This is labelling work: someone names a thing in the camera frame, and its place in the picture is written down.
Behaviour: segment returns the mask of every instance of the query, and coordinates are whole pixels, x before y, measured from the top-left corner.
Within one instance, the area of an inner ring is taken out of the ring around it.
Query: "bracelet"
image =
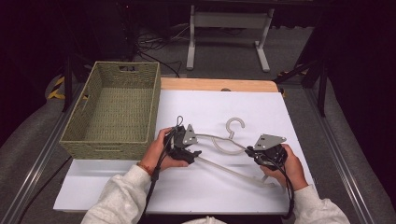
[[[146,171],[149,176],[152,176],[153,171],[147,165],[140,164],[140,161],[136,165]]]

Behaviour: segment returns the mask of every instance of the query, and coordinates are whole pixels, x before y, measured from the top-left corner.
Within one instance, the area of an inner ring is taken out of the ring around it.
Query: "sweatshirt cuff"
[[[143,188],[151,181],[149,174],[137,165],[133,165],[123,178],[126,181]]]
[[[294,191],[295,197],[295,208],[310,209],[319,207],[321,205],[321,199],[318,196],[317,191],[312,185],[306,186],[303,189]]]

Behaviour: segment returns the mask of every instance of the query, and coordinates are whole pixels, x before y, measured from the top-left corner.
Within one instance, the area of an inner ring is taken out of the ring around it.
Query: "person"
[[[146,186],[161,152],[163,139],[171,132],[171,128],[160,130],[158,137],[146,151],[143,159],[133,165],[125,175],[115,175],[106,183],[97,204],[82,219],[81,223],[137,223],[146,206]],[[294,186],[295,223],[349,223],[341,209],[329,199],[321,200],[312,185],[308,185],[304,177],[304,169],[288,145],[282,145],[288,158],[285,162],[287,175]],[[185,161],[176,161],[166,157],[161,164],[161,171],[169,167],[186,167]],[[286,179],[279,171],[260,167],[266,175],[275,178],[282,186]],[[224,223],[213,217],[192,220],[191,223]]]

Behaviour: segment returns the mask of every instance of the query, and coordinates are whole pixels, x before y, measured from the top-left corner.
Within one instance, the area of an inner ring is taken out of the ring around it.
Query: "yellow and black tape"
[[[64,75],[60,75],[58,80],[55,83],[55,86],[52,88],[52,91],[49,94],[48,99],[61,99],[64,100],[64,94],[58,93],[58,90],[61,88],[62,84],[64,84]]]

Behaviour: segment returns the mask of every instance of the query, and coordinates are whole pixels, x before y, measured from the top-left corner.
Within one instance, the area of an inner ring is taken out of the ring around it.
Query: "woven basket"
[[[140,160],[154,139],[158,63],[97,62],[60,144],[75,159]]]

